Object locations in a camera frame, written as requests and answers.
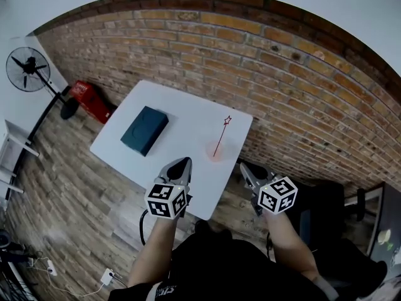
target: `box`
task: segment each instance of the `box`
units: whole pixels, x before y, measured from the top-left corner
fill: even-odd
[[[145,106],[121,141],[129,148],[146,156],[168,122],[166,114]]]

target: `red box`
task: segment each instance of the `red box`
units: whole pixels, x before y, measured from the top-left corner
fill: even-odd
[[[112,112],[103,100],[96,93],[96,90],[89,83],[78,80],[70,89],[70,95],[73,96],[81,106],[99,122],[105,124],[112,115]]]

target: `star-shaped topper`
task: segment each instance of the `star-shaped topper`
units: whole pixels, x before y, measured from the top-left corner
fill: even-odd
[[[224,125],[230,124],[231,116],[228,116],[226,119],[224,119]]]
[[[228,124],[230,124],[230,120],[231,120],[231,116],[230,116],[230,115],[229,115],[226,119],[224,119],[224,129],[223,129],[223,133],[221,133],[221,136],[220,136],[219,142],[217,143],[217,147],[216,147],[216,150],[214,151],[213,157],[215,156],[215,154],[216,154],[216,152],[217,152],[217,149],[219,148],[219,145],[220,145],[221,139],[222,139],[222,137],[223,137],[224,131],[226,130],[226,126],[227,126]]]

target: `white cable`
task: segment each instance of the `white cable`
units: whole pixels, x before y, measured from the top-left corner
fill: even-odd
[[[103,283],[102,285],[100,285],[99,290],[97,290],[97,291],[95,291],[95,292],[92,292],[92,293],[88,293],[88,294],[84,294],[84,295],[75,294],[75,293],[72,293],[72,292],[70,292],[70,291],[68,291],[68,290],[63,290],[62,288],[58,288],[58,287],[56,287],[55,285],[53,285],[53,282],[52,282],[51,279],[50,279],[50,274],[49,274],[49,271],[48,271],[48,270],[44,270],[44,269],[42,269],[42,268],[34,268],[34,269],[35,269],[35,270],[39,270],[39,271],[45,271],[45,272],[47,272],[47,273],[48,273],[48,278],[49,278],[49,283],[50,283],[50,285],[51,285],[53,288],[55,288],[56,290],[60,290],[60,291],[67,292],[67,293],[73,295],[74,297],[81,297],[81,298],[82,298],[82,297],[87,297],[88,295],[92,295],[92,294],[98,293],[98,292],[103,288],[103,286],[105,285],[105,284]]]
[[[35,265],[38,260],[50,260],[50,259],[49,258],[37,258],[35,260],[35,262],[33,262],[33,265]]]
[[[35,267],[27,267],[27,268],[34,268],[35,270],[48,272],[47,270],[44,270],[44,269],[42,269],[42,268],[35,268]]]
[[[53,288],[55,288],[56,290],[60,290],[60,291],[67,292],[67,293],[73,295],[74,297],[81,297],[81,298],[82,298],[82,297],[87,297],[88,295],[92,295],[92,294],[98,293],[98,292],[103,288],[103,286],[104,286],[104,283],[103,283],[102,285],[100,285],[99,290],[97,290],[97,291],[95,291],[95,292],[92,292],[92,293],[88,293],[88,294],[84,294],[84,295],[74,294],[74,293],[72,293],[72,292],[70,292],[70,291],[68,291],[68,290],[63,290],[62,288],[58,288],[58,287],[54,286],[53,283],[51,283],[49,271],[47,271],[47,272],[48,272],[48,278],[49,278],[50,285],[51,285]]]

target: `black shirt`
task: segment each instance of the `black shirt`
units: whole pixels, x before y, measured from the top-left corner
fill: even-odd
[[[169,277],[158,285],[114,290],[117,300],[328,300],[310,280],[268,260],[227,233],[196,233],[173,251]]]

